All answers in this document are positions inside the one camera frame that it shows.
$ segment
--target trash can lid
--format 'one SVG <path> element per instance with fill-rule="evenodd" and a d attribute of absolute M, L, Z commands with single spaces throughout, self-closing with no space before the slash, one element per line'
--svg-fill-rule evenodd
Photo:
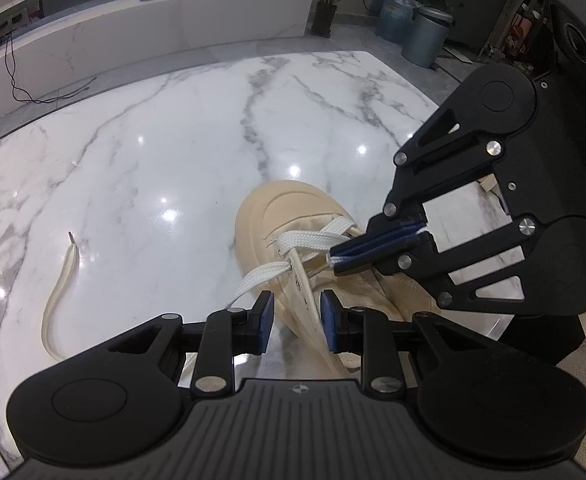
<path fill-rule="evenodd" d="M 434 18 L 435 20 L 453 23 L 453 16 L 443 12 L 442 10 L 433 9 L 433 7 L 420 7 L 417 12 L 425 16 L 426 18 Z"/>

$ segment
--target black plant pot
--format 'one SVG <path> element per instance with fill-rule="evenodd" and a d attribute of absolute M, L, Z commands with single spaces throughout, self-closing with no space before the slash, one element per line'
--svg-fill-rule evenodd
<path fill-rule="evenodd" d="M 316 36 L 330 38 L 331 25 L 333 24 L 336 9 L 337 6 L 318 2 L 315 7 L 315 17 L 313 18 L 313 25 L 311 25 L 311 33 Z"/>

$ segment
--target ribbed black surface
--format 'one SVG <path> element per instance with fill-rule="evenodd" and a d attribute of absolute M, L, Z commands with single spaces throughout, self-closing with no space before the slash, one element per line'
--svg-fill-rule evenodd
<path fill-rule="evenodd" d="M 31 461 L 14 480 L 361 480 L 586 478 L 565 462 L 490 471 L 434 446 L 404 406 L 369 399 L 354 381 L 248 380 L 235 396 L 203 400 L 162 447 L 117 466 L 64 470 Z"/>

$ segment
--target robotic arm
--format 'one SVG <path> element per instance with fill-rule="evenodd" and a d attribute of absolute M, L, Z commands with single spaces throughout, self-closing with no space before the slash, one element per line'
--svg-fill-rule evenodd
<path fill-rule="evenodd" d="M 337 274 L 406 272 L 450 310 L 586 311 L 586 0 L 554 0 L 552 12 L 556 69 L 531 81 L 489 65 L 462 83 L 395 154 L 383 213 L 331 252 Z M 423 203 L 490 173 L 513 222 L 438 253 Z M 516 246 L 518 264 L 449 278 Z M 477 296 L 510 276 L 523 300 Z M 331 351 L 361 355 L 359 382 L 246 379 L 236 390 L 233 356 L 267 347 L 269 292 L 204 323 L 164 314 L 34 375 L 7 406 L 25 459 L 11 478 L 586 479 L 572 460 L 586 389 L 567 373 L 435 314 L 391 322 L 345 309 L 330 290 L 321 318 Z M 180 388 L 186 352 L 198 357 Z"/>

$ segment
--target crosshair logo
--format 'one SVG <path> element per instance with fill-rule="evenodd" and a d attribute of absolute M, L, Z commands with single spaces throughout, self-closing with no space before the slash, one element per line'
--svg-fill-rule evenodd
<path fill-rule="evenodd" d="M 300 384 L 296 384 L 295 386 L 293 386 L 291 388 L 291 390 L 293 390 L 298 395 L 302 395 L 302 394 L 305 394 L 308 391 L 308 386 L 306 386 L 305 384 L 300 383 Z"/>

